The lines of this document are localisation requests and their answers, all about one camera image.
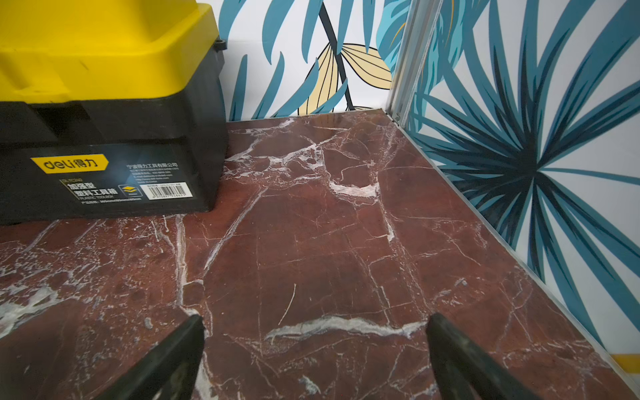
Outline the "yellow black plastic toolbox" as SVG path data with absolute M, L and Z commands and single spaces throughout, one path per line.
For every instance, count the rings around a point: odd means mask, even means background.
M 2 2 L 2 223 L 211 210 L 225 48 L 198 1 Z

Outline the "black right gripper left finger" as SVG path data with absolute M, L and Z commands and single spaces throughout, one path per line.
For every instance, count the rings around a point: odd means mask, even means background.
M 193 315 L 100 393 L 98 398 L 190 399 L 203 348 L 203 318 Z

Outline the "right aluminium corner post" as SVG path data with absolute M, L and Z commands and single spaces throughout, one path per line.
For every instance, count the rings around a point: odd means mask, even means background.
M 431 39 L 436 28 L 442 0 L 412 1 L 403 29 L 403 41 L 396 62 L 386 113 L 405 128 L 413 95 L 422 74 Z

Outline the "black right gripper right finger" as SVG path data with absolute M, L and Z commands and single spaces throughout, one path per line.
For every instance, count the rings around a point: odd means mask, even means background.
M 441 313 L 430 317 L 426 335 L 441 398 L 538 398 Z

